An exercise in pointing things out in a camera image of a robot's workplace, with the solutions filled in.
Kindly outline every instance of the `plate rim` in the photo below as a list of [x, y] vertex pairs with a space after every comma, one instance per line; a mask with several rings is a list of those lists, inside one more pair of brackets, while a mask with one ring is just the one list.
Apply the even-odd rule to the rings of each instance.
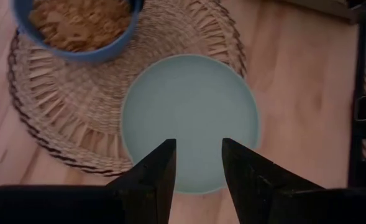
[[[260, 140], [261, 140], [261, 135], [262, 135], [262, 129], [261, 129], [261, 122], [260, 122], [260, 113], [259, 113], [259, 110], [258, 110], [258, 106], [257, 106], [257, 102], [256, 102], [256, 99], [252, 93], [252, 91], [250, 90], [248, 84], [246, 84], [245, 82], [245, 78], [241, 77], [238, 75], [238, 73], [233, 69], [231, 68], [230, 66], [228, 66], [227, 64], [223, 63], [223, 62], [220, 62], [214, 58], [211, 58], [211, 57], [208, 57], [208, 56], [205, 56], [205, 55], [200, 55], [200, 54], [176, 54], [176, 55], [171, 55], [171, 56], [168, 56], [168, 57], [165, 57], [163, 59], [160, 59], [156, 62], [154, 62], [153, 64], [149, 65], [147, 68], [145, 68], [142, 72], [140, 72], [140, 74], [137, 76], [137, 78], [132, 82], [132, 84], [130, 85], [129, 89], [127, 90], [126, 92], [126, 95], [123, 99], [123, 102], [122, 102], [122, 107], [121, 107], [121, 119], [119, 121], [119, 128], [120, 128], [120, 131], [121, 131], [121, 140], [122, 140], [122, 146], [124, 147], [126, 153], [127, 153], [127, 156], [129, 157], [129, 159], [132, 161], [132, 164], [133, 166], [135, 166], [138, 162], [135, 162], [132, 158], [132, 155], [130, 154], [130, 151], [127, 147], [127, 144], [126, 144], [126, 141], [125, 141], [125, 134], [124, 134], [124, 129], [123, 129], [123, 120], [124, 120], [124, 112], [125, 112], [125, 105], [126, 105], [126, 101], [127, 101], [127, 98], [128, 96], [130, 95], [130, 91], [132, 90], [133, 86], [139, 81], [140, 78], [143, 77], [143, 75], [149, 71], [152, 67], [155, 67], [157, 66], [158, 64], [164, 62], [164, 61], [167, 61], [167, 60], [170, 60], [170, 59], [173, 59], [173, 58], [178, 58], [178, 57], [199, 57], [201, 59], [205, 59], [205, 60], [210, 60], [212, 62], [216, 62], [220, 65], [222, 65], [223, 67], [226, 67], [227, 69], [229, 69], [233, 74], [235, 74], [235, 78], [239, 80], [240, 84], [244, 86], [244, 88], [247, 89], [247, 91], [249, 92], [249, 96], [251, 97], [251, 99], [253, 100], [254, 102], [254, 107], [255, 107], [255, 112], [256, 112], [256, 120], [257, 120], [257, 137], [255, 139], [255, 143], [254, 143], [254, 146], [251, 147], [250, 149], [258, 149], [259, 147], [259, 144], [260, 144]], [[179, 194], [187, 194], [187, 195], [204, 195], [204, 194], [210, 194], [210, 193], [213, 193], [213, 192], [217, 192], [218, 190], [221, 190], [223, 188], [227, 187], [226, 183], [224, 183], [222, 186], [220, 187], [217, 187], [215, 189], [212, 189], [212, 190], [208, 190], [208, 191], [205, 191], [205, 192], [189, 192], [189, 191], [181, 191], [181, 190], [176, 190], [176, 187], [174, 189], [174, 193], [179, 193]]]

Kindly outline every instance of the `wooden table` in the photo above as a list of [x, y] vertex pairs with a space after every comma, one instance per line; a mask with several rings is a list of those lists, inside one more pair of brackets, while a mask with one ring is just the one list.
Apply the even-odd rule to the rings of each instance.
[[[287, 4], [222, 0], [247, 54], [261, 155], [323, 187], [345, 187], [357, 26]], [[10, 104], [6, 57], [16, 25], [0, 0], [0, 185], [105, 184], [42, 150]], [[227, 189], [173, 198], [170, 223], [238, 223]]]

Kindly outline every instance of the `blue bowl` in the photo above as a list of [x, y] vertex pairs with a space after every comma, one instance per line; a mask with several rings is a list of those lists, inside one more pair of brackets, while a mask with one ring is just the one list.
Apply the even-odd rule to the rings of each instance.
[[134, 4], [134, 8], [131, 12], [132, 19], [130, 20], [128, 28], [111, 44], [90, 52], [67, 52], [55, 49], [43, 42], [43, 35], [29, 21], [32, 2], [33, 0], [11, 0], [12, 10], [18, 23], [19, 31], [28, 35], [36, 44], [51, 51], [53, 54], [79, 62], [103, 62], [119, 55], [132, 38], [141, 10], [140, 4]]

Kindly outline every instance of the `light blue plate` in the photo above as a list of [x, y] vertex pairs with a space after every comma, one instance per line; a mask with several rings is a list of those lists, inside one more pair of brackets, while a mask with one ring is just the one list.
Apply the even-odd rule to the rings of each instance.
[[134, 164], [175, 138], [175, 190], [204, 194], [226, 185], [222, 139], [255, 149], [259, 126], [253, 95], [233, 69], [200, 55], [176, 55], [151, 65], [133, 83], [121, 129]]

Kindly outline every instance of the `round wicker placemat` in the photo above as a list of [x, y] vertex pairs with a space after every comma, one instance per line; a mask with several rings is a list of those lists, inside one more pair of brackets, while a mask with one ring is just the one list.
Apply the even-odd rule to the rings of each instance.
[[13, 105], [51, 156], [85, 172], [115, 176], [132, 163], [122, 150], [119, 119], [130, 84], [152, 63], [202, 54], [244, 76], [234, 21], [213, 0], [146, 0], [135, 35], [117, 59], [67, 62], [16, 33], [9, 55]]

